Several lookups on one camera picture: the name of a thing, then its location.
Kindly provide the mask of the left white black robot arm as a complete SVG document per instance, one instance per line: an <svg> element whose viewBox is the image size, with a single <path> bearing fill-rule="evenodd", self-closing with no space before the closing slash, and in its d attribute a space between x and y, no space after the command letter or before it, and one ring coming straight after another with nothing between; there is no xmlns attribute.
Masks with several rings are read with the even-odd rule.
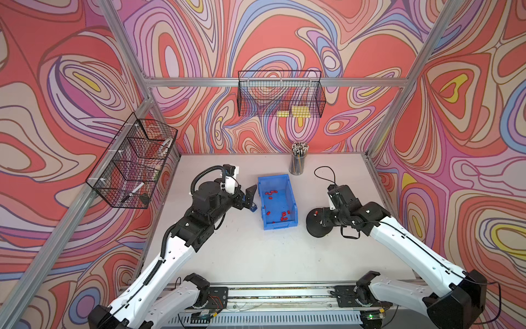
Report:
<svg viewBox="0 0 526 329"><path fill-rule="evenodd" d="M216 230L216 222L231 208L253 206L257 186L245 191L235 186L226 191L219 179L191 185L193 203L184 216L164 233L161 249L146 270L109 306L98 305L90 312L90 328L162 328L174 316L190 307L207 304L209 282L193 273L178 288L161 293L183 265Z"/></svg>

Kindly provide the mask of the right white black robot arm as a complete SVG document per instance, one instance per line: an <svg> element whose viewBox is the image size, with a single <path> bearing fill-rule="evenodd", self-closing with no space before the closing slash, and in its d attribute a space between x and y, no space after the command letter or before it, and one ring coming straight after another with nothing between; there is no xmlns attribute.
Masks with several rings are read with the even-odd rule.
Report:
<svg viewBox="0 0 526 329"><path fill-rule="evenodd" d="M354 211L346 206L314 209L308 226L317 237L337 226L351 227L387 247L425 282L415 285L369 271L352 292L358 304L390 302L427 316L437 328L470 328L485 310L488 281L484 275L465 271L434 252L375 202Z"/></svg>

